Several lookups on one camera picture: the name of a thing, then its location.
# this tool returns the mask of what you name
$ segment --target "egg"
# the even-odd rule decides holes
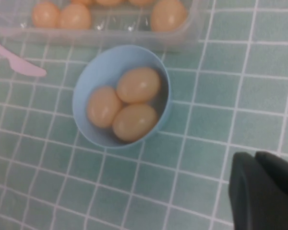
[[[87,118],[97,127],[111,127],[115,115],[122,106],[122,101],[112,87],[101,87],[89,98],[86,108]]]
[[[117,95],[126,103],[147,102],[161,87],[160,77],[152,68],[143,67],[126,72],[117,85]]]
[[[59,8],[52,2],[37,4],[32,11],[33,25],[41,28],[55,28],[60,15]]]
[[[71,30],[89,29],[92,25],[92,15],[89,9],[78,3],[66,6],[59,18],[59,28]]]
[[[187,19],[188,13],[178,0],[161,0],[153,8],[150,26],[155,32],[168,32],[177,29]]]
[[[132,104],[123,108],[114,118],[113,131],[124,141],[144,137],[157,123],[156,111],[147,104]]]

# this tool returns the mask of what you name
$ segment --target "tiled surface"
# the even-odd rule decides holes
[[[91,144],[72,118],[98,47],[3,40],[48,75],[15,74],[0,59],[0,230],[233,229],[234,153],[288,160],[288,0],[210,9],[195,50],[158,53],[172,83],[168,122],[125,150]]]

